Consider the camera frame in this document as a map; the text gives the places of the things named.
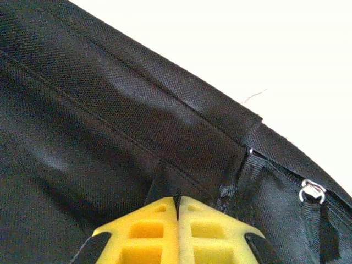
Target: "seam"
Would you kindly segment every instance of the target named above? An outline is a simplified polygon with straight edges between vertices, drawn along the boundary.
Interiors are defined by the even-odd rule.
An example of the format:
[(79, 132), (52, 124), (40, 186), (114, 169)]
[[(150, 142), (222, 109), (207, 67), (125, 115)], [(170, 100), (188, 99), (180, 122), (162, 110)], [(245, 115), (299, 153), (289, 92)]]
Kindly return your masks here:
[(245, 135), (243, 135), (243, 137), (239, 138), (236, 135), (228, 135), (228, 133), (226, 133), (221, 127), (218, 127), (216, 125), (214, 125), (211, 121), (209, 121), (208, 119), (206, 119), (200, 112), (198, 112), (196, 109), (192, 108), (192, 106), (190, 106), (189, 104), (187, 104), (186, 102), (184, 102), (181, 98), (179, 98), (177, 95), (175, 95), (173, 92), (167, 90), (165, 91), (165, 89), (163, 89), (164, 85), (159, 84), (159, 83), (155, 83), (154, 81), (150, 80), (150, 78), (146, 77), (143, 73), (139, 72), (138, 70), (136, 70), (136, 67), (134, 67), (133, 65), (130, 65), (128, 63), (126, 63), (124, 60), (122, 60), (121, 58), (117, 57), (114, 54), (111, 54), (111, 52), (107, 51), (102, 45), (100, 45), (99, 43), (97, 43), (96, 41), (92, 40), (89, 36), (85, 35), (82, 31), (80, 31), (79, 29), (75, 28), (74, 25), (70, 25), (68, 24), (65, 20), (62, 19), (62, 17), (60, 17), (59, 15), (57, 15), (56, 13), (52, 13), (52, 16), (55, 19), (58, 19), (62, 22), (62, 24), (64, 24), (65, 26), (67, 26), (68, 28), (74, 30), (77, 34), (79, 34), (81, 37), (85, 38), (86, 40), (90, 41), (91, 43), (93, 43), (95, 46), (101, 48), (104, 52), (106, 52), (108, 55), (110, 55), (111, 57), (115, 58), (116, 60), (120, 61), (121, 63), (125, 64), (127, 67), (129, 67), (131, 70), (133, 70), (136, 74), (138, 74), (139, 76), (141, 76), (142, 78), (144, 78), (145, 80), (147, 80), (148, 82), (150, 82), (151, 84), (153, 84), (154, 86), (156, 86), (158, 89), (160, 89), (162, 92), (166, 93), (167, 95), (173, 97), (174, 99), (176, 99), (178, 102), (180, 102), (181, 104), (185, 105), (188, 109), (190, 109), (192, 112), (194, 112), (197, 116), (199, 116), (202, 120), (204, 120), (207, 124), (209, 124), (211, 127), (215, 128), (217, 131), (221, 132), (224, 136), (226, 136), (228, 139), (230, 139), (231, 141), (234, 141), (236, 144), (239, 144), (240, 146), (243, 145), (243, 143), (241, 142), (241, 139), (245, 141), (245, 139), (247, 138), (247, 136), (249, 134), (252, 133), (253, 128), (257, 125), (258, 127), (260, 126), (261, 122), (256, 122), (253, 121), (250, 125), (249, 125), (249, 129), (247, 131), (247, 133)]
[(80, 104), (77, 100), (73, 99), (72, 97), (70, 97), (67, 93), (65, 93), (64, 91), (62, 91), (60, 88), (56, 87), (55, 85), (53, 85), (51, 82), (49, 82), (48, 80), (46, 80), (45, 78), (39, 76), (38, 74), (36, 74), (33, 70), (29, 69), (28, 67), (24, 66), (22, 63), (20, 63), (18, 60), (12, 58), (11, 56), (9, 56), (7, 53), (5, 53), (3, 50), (0, 49), (0, 53), (2, 53), (3, 59), (5, 61), (7, 61), (8, 63), (10, 63), (12, 65), (12, 67), (16, 68), (16, 66), (13, 65), (13, 62), (9, 61), (15, 61), (16, 64), (19, 64), (20, 67), (22, 68), (22, 70), (24, 70), (25, 72), (27, 72), (32, 78), (38, 79), (39, 82), (41, 82), (42, 84), (49, 86), (51, 88), (54, 89), (54, 91), (58, 94), (61, 94), (62, 96), (64, 96), (65, 98), (68, 99), (68, 101), (70, 101), (71, 103), (73, 103), (74, 105), (78, 106), (79, 108), (81, 108), (84, 112), (88, 113), (89, 115), (95, 117), (96, 119), (100, 120), (101, 122), (103, 122), (105, 125), (107, 125), (108, 127), (112, 128), (114, 131), (116, 131), (122, 138), (124, 138), (127, 142), (133, 144), (134, 146), (136, 146), (137, 148), (149, 153), (152, 157), (159, 159), (159, 160), (163, 160), (164, 163), (168, 166), (168, 168), (170, 168), (172, 171), (176, 172), (177, 174), (179, 174), (181, 177), (183, 177), (185, 180), (189, 181), (190, 183), (192, 183), (192, 185), (202, 191), (204, 191), (205, 193), (207, 193), (210, 197), (212, 197), (212, 195), (206, 190), (205, 187), (203, 187), (201, 184), (197, 183), (196, 180), (194, 180), (192, 177), (188, 176), (185, 172), (183, 172), (181, 169), (179, 169), (177, 166), (170, 164), (168, 161), (160, 158), (158, 155), (156, 155), (154, 152), (152, 152), (151, 150), (147, 149), (146, 147), (142, 146), (139, 142), (137, 142), (136, 140), (132, 139), (130, 136), (128, 136), (127, 134), (123, 133), (121, 130), (117, 129), (114, 125), (112, 125), (110, 122), (106, 121), (104, 118), (102, 118), (100, 115), (96, 114), (95, 112), (89, 110), (87, 107), (85, 107), (84, 105)]

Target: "white background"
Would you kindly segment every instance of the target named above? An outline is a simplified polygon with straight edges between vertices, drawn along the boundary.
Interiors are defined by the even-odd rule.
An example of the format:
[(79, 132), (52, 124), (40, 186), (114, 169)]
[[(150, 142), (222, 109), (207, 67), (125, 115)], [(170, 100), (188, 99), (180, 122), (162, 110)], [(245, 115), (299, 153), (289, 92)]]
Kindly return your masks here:
[(258, 113), (352, 194), (351, 0), (71, 1)]

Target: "black nylon fabric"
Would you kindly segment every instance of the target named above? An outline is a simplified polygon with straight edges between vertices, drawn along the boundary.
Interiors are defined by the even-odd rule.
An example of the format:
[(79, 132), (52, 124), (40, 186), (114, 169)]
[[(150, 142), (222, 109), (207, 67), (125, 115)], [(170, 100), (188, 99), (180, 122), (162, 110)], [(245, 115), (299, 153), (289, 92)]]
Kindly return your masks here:
[(68, 263), (178, 192), (306, 263), (304, 178), (328, 190), (327, 262), (352, 263), (351, 197), (259, 116), (68, 1), (1, 1), (0, 22), (1, 263)]

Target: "black strap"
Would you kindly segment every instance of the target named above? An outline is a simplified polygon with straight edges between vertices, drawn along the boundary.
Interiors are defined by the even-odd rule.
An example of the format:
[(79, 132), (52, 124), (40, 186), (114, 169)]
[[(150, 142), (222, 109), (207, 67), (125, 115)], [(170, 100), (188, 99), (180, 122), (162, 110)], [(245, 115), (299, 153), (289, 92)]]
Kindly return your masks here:
[(321, 262), (321, 205), (318, 201), (305, 200), (301, 205), (302, 218), (306, 226), (307, 254), (313, 264)]

